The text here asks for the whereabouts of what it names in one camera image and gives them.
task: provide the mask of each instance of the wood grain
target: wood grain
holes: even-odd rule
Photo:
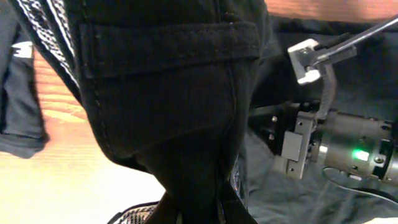
[[[273,14],[331,21],[368,21],[394,15],[398,0],[267,0]],[[116,212],[158,200],[151,176],[108,161],[83,108],[35,53],[40,106],[50,134],[29,160],[0,153],[0,223],[106,223]]]

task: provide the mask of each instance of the folded black clothing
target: folded black clothing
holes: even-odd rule
[[[36,97],[32,42],[0,2],[0,151],[30,158],[47,135]]]

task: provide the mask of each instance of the robotic arm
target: robotic arm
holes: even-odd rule
[[[374,179],[398,187],[395,124],[330,109],[336,93],[333,64],[356,56],[356,44],[396,23],[398,15],[350,39],[342,35],[327,44],[308,39],[288,49],[298,83],[321,78],[323,92],[320,101],[250,111],[249,122],[261,119],[267,143],[277,151],[274,170],[301,179],[306,165],[316,162],[327,166],[324,171],[333,168],[353,179]],[[393,197],[384,198],[398,203]]]

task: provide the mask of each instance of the green led indicator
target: green led indicator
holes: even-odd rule
[[[353,158],[354,159],[359,159],[359,160],[362,160],[362,161],[368,161],[369,153],[364,151],[364,150],[354,149]]]

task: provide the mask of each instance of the cable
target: cable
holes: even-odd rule
[[[376,190],[376,189],[367,189],[367,188],[351,188],[351,187],[345,187],[345,186],[343,186],[343,185],[341,185],[341,184],[335,182],[334,180],[331,180],[331,179],[326,175],[326,172],[325,172],[326,170],[337,170],[337,171],[338,171],[338,169],[335,169],[335,168],[332,168],[332,167],[325,167],[325,168],[322,169],[322,176],[323,176],[324,178],[326,178],[326,180],[330,181],[332,184],[336,185],[337,187],[339,187],[339,188],[341,188],[341,189],[350,190],[350,191],[352,191],[352,192],[356,192],[356,193],[360,193],[360,194],[370,195],[370,196],[377,197],[377,198],[386,200],[386,201],[388,201],[388,202],[391,202],[391,203],[393,203],[394,205],[398,205],[398,200],[397,200],[394,196],[392,196],[392,195],[390,195],[390,194],[388,194],[388,193],[382,192],[382,191],[380,191],[380,190]]]

